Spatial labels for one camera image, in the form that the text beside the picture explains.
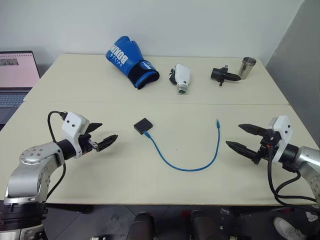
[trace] robotic arm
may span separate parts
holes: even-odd
[[[33,146],[21,153],[19,165],[11,174],[0,209],[0,240],[46,239],[42,220],[52,173],[70,158],[80,158],[95,149],[109,147],[118,135],[102,142],[92,141],[89,133],[102,123],[90,123],[74,112],[60,112],[64,139]]]
[[[275,164],[281,163],[283,169],[301,175],[311,187],[315,201],[320,207],[320,151],[289,144],[292,128],[287,116],[273,118],[267,129],[252,124],[240,124],[239,127],[247,133],[261,136],[261,146],[255,152],[238,142],[226,141],[231,149],[251,159],[255,164],[259,164],[261,159],[272,160]]]

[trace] laptop screen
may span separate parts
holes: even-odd
[[[39,79],[32,51],[0,51],[0,88],[32,88]]]

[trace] black cable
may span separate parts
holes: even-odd
[[[54,142],[54,143],[56,143],[57,141],[56,141],[56,139],[55,139],[55,135],[54,135],[54,132],[52,131],[52,127],[51,127],[51,115],[52,114],[61,114],[61,112],[60,111],[51,111],[51,112],[49,112],[49,114],[48,114],[48,118],[47,118],[47,122],[48,122],[48,127],[49,127],[49,131],[50,131],[50,135],[51,135],[51,138],[52,138],[52,141]]]
[[[301,173],[299,171],[295,172],[297,174],[296,177],[288,180],[288,181],[285,181],[284,183],[281,183],[275,190],[275,192],[278,194],[278,196],[282,199],[305,199],[305,200],[309,200],[309,201],[312,201],[312,202],[317,202],[315,198],[312,198],[312,197],[308,197],[308,196],[296,196],[296,195],[279,195],[279,192],[281,189],[283,189],[285,186],[297,181],[298,179],[301,178]]]
[[[282,198],[282,199],[307,199],[307,200],[311,200],[313,202],[315,202],[316,200],[311,198],[311,197],[306,197],[306,196],[296,196],[296,195],[279,195],[279,191],[287,186],[288,184],[290,183],[293,183],[295,181],[297,181],[300,177],[301,177],[301,174],[297,172],[297,176],[288,180],[288,181],[285,181],[284,183],[280,184],[280,186],[277,187],[277,189],[275,190],[275,187],[274,187],[274,184],[273,184],[273,181],[272,181],[272,153],[273,153],[273,149],[274,147],[272,145],[268,146],[268,167],[267,167],[267,175],[268,175],[268,182],[269,182],[269,187],[271,189],[271,192],[273,193],[274,195],[274,198],[275,200],[280,203],[281,205],[284,205],[286,207],[290,207],[290,208],[299,208],[299,209],[304,209],[304,210],[307,210],[307,211],[311,211],[311,212],[314,212],[316,213],[317,215],[320,214],[320,212],[313,208],[313,207],[307,207],[307,206],[300,206],[300,205],[293,205],[293,204],[289,204],[289,203],[286,203],[286,202],[283,202],[281,201],[279,198]]]
[[[47,118],[47,122],[48,122],[48,127],[49,127],[49,131],[50,131],[50,135],[52,138],[52,141],[54,143],[56,143],[56,139],[55,139],[55,135],[54,132],[52,131],[52,127],[51,127],[51,115],[52,114],[59,114],[62,119],[66,118],[66,113],[65,112],[60,112],[60,111],[51,111],[48,114],[48,118]],[[48,193],[48,195],[46,196],[46,198],[48,199],[50,197],[50,195],[54,192],[54,190],[58,187],[58,185],[62,182],[62,180],[64,179],[65,175],[66,175],[66,171],[67,171],[67,167],[66,167],[66,163],[63,164],[63,172],[62,175],[60,177],[60,179],[56,182],[56,184],[53,186],[53,188],[50,190],[50,192]]]
[[[53,188],[50,190],[50,192],[48,193],[48,195],[46,196],[46,198],[48,199],[50,197],[50,195],[54,192],[54,190],[58,187],[58,185],[62,182],[62,180],[64,179],[65,175],[66,175],[66,171],[67,171],[67,167],[66,167],[66,163],[63,164],[63,172],[62,175],[60,177],[60,179],[56,182],[56,184],[53,186]]]

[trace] blue cable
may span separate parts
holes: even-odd
[[[216,129],[218,130],[218,142],[216,144],[216,149],[215,149],[215,154],[214,154],[214,157],[213,159],[211,160],[211,162],[209,162],[209,164],[203,166],[203,167],[200,167],[200,168],[195,168],[195,169],[184,169],[184,168],[180,168],[180,167],[176,167],[176,166],[173,166],[171,163],[169,163],[165,158],[164,156],[161,154],[155,140],[150,136],[150,134],[145,131],[143,134],[146,135],[152,142],[153,142],[153,145],[155,146],[155,149],[157,150],[158,154],[160,155],[160,157],[162,158],[162,160],[168,164],[170,167],[176,169],[176,170],[179,170],[179,171],[184,171],[184,172],[197,172],[197,171],[201,171],[203,169],[206,169],[208,168],[217,158],[217,155],[218,155],[218,149],[219,149],[219,143],[220,143],[220,123],[219,123],[219,120],[217,119],[216,120]]]

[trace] black connector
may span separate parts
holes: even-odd
[[[64,120],[66,119],[68,113],[61,111],[61,112],[59,113],[59,115],[60,115],[60,117],[62,118],[62,120],[64,121]]]
[[[148,121],[148,119],[144,118],[141,121],[137,122],[133,125],[134,129],[138,131],[141,135],[144,134],[146,131],[153,127],[152,123]]]

